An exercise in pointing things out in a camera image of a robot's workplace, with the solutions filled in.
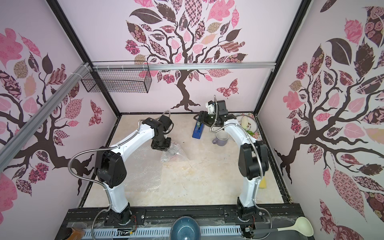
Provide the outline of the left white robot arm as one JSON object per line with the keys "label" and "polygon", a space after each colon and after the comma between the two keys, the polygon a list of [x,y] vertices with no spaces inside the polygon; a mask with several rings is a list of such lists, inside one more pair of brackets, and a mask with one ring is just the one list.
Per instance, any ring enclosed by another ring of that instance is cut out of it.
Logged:
{"label": "left white robot arm", "polygon": [[151,148],[167,151],[171,138],[166,135],[173,129],[170,116],[161,115],[157,119],[147,118],[139,121],[138,128],[126,138],[97,153],[96,175],[106,186],[111,209],[109,218],[113,223],[126,225],[132,216],[130,203],[125,196],[123,181],[127,176],[125,161],[141,145],[152,140]]}

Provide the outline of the blue tape dispenser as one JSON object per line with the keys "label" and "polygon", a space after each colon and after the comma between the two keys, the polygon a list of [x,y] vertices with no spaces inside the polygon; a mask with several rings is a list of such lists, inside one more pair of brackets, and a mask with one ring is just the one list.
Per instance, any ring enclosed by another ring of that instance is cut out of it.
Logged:
{"label": "blue tape dispenser", "polygon": [[193,131],[193,135],[192,137],[194,139],[200,139],[201,136],[202,136],[202,133],[204,131],[204,124],[203,123],[200,123],[200,122],[196,122],[196,125],[195,125],[195,128],[194,128],[194,131]]}

